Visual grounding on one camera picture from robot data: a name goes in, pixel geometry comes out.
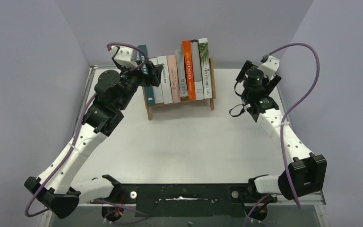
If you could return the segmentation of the wooden book rack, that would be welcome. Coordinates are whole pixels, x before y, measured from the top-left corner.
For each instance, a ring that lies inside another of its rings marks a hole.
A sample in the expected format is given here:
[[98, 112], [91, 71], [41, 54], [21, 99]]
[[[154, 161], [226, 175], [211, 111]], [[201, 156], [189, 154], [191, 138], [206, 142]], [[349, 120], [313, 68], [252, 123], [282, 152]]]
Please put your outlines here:
[[[215, 73], [214, 73], [214, 61], [213, 58], [210, 57], [209, 58], [209, 62], [210, 62], [210, 70], [211, 70], [211, 87], [212, 87], [212, 98], [209, 98], [209, 104], [210, 104], [210, 109], [211, 111], [214, 110], [214, 100], [216, 99], [216, 82], [215, 82]], [[142, 94], [144, 97], [144, 103], [145, 103], [145, 108], [146, 108], [146, 112], [147, 112], [147, 118], [149, 121], [151, 121], [153, 119], [150, 108], [153, 107], [160, 107], [160, 106], [169, 106], [169, 105], [173, 105], [173, 104], [184, 104], [184, 103], [188, 103], [188, 102], [194, 102], [194, 100], [189, 100], [188, 98], [181, 98], [181, 101], [178, 103], [170, 103], [170, 104], [164, 104], [164, 103], [158, 103], [155, 104], [153, 106], [149, 106], [147, 103], [147, 95], [145, 92], [145, 88], [142, 88]]]

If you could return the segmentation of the white grey file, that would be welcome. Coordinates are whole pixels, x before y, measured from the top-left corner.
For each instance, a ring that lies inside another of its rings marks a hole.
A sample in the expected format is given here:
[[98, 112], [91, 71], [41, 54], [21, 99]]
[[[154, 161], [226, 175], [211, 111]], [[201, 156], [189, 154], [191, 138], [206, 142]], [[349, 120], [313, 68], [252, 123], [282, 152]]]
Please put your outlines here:
[[190, 44], [191, 44], [191, 55], [192, 55], [196, 100], [203, 100], [204, 91], [203, 91], [202, 73], [201, 73], [201, 64], [200, 64], [200, 55], [199, 55], [199, 43], [198, 40], [195, 39], [191, 40]]

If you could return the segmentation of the grey book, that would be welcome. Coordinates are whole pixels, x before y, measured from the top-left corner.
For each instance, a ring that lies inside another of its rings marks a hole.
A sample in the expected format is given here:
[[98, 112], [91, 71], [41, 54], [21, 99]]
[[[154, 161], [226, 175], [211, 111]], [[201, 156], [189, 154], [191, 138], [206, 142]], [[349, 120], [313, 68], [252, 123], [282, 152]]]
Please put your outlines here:
[[199, 56], [201, 64], [201, 74], [204, 90], [204, 98], [213, 98], [212, 95], [212, 79], [211, 79], [211, 68], [209, 59], [209, 48], [207, 38], [199, 39]]
[[187, 98], [189, 93], [188, 93], [186, 74], [185, 74], [185, 63], [184, 63], [183, 50], [176, 49], [175, 57], [176, 57], [177, 70], [178, 70], [180, 97]]

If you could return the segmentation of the orange book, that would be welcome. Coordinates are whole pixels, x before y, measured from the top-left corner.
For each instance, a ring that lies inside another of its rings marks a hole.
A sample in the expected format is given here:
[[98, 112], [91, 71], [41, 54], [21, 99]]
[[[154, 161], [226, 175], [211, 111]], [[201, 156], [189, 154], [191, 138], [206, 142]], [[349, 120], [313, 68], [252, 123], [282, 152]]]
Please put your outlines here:
[[190, 40], [183, 40], [181, 46], [183, 50], [184, 63], [185, 63], [186, 82], [189, 94], [188, 97], [189, 100], [196, 100]]

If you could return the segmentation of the pink book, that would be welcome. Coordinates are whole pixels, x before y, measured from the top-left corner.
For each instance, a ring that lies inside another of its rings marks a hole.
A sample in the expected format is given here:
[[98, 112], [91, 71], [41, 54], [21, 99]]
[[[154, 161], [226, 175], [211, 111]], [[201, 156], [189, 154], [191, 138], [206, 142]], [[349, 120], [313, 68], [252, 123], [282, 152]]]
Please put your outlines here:
[[181, 97], [180, 97], [176, 56], [168, 55], [167, 63], [168, 63], [168, 71], [169, 71], [169, 76], [170, 76], [173, 103], [179, 103], [181, 101]]

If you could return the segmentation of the teal Humor book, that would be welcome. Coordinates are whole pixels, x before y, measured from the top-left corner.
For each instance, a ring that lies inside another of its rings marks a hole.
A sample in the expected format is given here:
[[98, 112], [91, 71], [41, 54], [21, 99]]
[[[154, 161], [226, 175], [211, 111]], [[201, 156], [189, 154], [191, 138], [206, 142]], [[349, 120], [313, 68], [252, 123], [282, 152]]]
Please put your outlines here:
[[[145, 44], [138, 45], [137, 47], [139, 49], [141, 49], [144, 53], [148, 54], [147, 46]], [[144, 54], [139, 52], [139, 59], [141, 61], [144, 61], [145, 60]], [[142, 72], [144, 74], [148, 75], [147, 67], [145, 65], [142, 66], [141, 70], [142, 70]], [[147, 77], [144, 77], [144, 78], [145, 78], [144, 79], [145, 80], [144, 92], [145, 92], [145, 95], [146, 95], [145, 100], [147, 102], [147, 106], [153, 106], [153, 105], [155, 105], [154, 91], [153, 91], [153, 88], [152, 88], [151, 84], [149, 83]]]

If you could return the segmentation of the white Afternoon tea book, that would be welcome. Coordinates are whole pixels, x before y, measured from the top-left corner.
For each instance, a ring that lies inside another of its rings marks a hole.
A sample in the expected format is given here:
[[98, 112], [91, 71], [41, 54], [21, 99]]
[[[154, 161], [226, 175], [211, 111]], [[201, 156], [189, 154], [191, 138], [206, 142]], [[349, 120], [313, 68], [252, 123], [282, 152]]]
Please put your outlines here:
[[164, 104], [171, 104], [173, 103], [173, 96], [171, 91], [167, 56], [158, 56], [157, 61], [159, 64], [163, 66], [162, 75], [161, 75], [161, 87], [162, 87]]

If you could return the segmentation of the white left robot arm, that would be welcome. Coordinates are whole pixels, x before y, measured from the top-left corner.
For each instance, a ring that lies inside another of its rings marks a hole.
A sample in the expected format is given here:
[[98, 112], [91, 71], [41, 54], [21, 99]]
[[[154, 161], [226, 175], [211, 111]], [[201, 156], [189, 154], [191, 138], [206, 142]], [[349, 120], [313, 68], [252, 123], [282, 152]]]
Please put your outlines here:
[[119, 66], [102, 72], [73, 138], [44, 172], [26, 180], [25, 187], [58, 218], [68, 217], [81, 203], [114, 195], [120, 186], [110, 175], [86, 182], [75, 182], [74, 178], [92, 152], [119, 125], [122, 111], [138, 88], [160, 85], [163, 65], [147, 61], [144, 66], [136, 70]]

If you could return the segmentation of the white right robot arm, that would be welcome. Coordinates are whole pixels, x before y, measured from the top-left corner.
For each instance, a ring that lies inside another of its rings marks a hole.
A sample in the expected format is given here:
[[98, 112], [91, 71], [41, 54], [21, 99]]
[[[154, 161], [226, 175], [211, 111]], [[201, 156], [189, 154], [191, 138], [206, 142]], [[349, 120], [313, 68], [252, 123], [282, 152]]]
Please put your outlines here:
[[281, 175], [260, 175], [248, 180], [247, 196], [258, 202], [266, 194], [282, 195], [293, 200], [319, 192], [323, 188], [327, 161], [323, 155], [315, 155], [291, 129], [276, 101], [270, 93], [281, 80], [275, 74], [278, 62], [273, 67], [259, 67], [247, 60], [241, 68], [236, 84], [242, 84], [239, 115], [248, 113], [268, 134], [282, 152], [285, 169]]

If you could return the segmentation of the white Decorate Furniture book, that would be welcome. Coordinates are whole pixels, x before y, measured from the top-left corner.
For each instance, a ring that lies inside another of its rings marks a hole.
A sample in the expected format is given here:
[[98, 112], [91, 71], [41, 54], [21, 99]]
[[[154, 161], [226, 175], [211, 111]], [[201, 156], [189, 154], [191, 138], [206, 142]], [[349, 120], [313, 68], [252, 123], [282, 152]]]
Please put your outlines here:
[[161, 69], [159, 72], [159, 82], [160, 82], [159, 86], [157, 87], [153, 86], [153, 92], [156, 104], [164, 103], [164, 96], [162, 91], [162, 71], [163, 69]]

